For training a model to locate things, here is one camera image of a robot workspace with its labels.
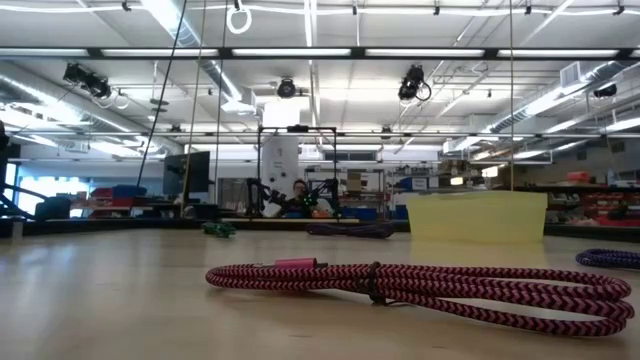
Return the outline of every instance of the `yellow container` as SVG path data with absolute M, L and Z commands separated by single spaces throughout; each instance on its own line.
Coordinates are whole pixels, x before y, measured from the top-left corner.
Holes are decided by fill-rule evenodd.
M 541 242 L 547 194 L 483 191 L 412 196 L 413 241 Z

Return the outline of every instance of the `braided cable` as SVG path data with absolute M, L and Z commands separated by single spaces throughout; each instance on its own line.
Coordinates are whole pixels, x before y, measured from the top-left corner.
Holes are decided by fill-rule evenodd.
M 479 321 L 564 336 L 607 336 L 626 326 L 634 309 L 622 298 L 631 287 L 595 274 L 547 269 L 436 267 L 418 265 L 334 265 L 274 268 L 257 264 L 209 270 L 213 286 L 235 289 L 305 291 L 338 289 L 424 306 Z M 504 279 L 563 281 L 561 286 Z M 447 299 L 485 299 L 600 317 L 567 321 L 537 318 L 461 304 Z
M 576 255 L 576 261 L 584 266 L 640 269 L 640 253 L 630 251 L 591 249 Z

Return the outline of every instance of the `computer monitor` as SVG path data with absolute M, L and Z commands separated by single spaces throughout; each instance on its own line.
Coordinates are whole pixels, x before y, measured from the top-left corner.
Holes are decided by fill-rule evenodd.
M 164 178 L 162 192 L 165 195 L 182 194 L 187 173 L 187 156 L 172 155 L 164 159 Z M 189 192 L 209 192 L 209 165 L 211 153 L 191 153 L 189 163 Z

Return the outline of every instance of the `wall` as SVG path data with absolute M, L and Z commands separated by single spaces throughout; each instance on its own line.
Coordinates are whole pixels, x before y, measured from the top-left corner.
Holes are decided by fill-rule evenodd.
M 565 181 L 569 172 L 586 171 L 591 176 L 595 176 L 598 183 L 605 183 L 609 169 L 617 172 L 640 169 L 640 141 L 626 140 L 625 151 L 616 154 L 612 154 L 609 151 L 606 143 L 598 145 L 589 144 L 589 147 L 571 149 L 564 153 L 554 154 L 555 164 L 547 165 L 543 168 L 528 167 L 526 173 L 519 175 L 517 180 L 520 183 L 538 184 L 559 182 Z M 578 161 L 576 153 L 585 149 L 587 159 Z

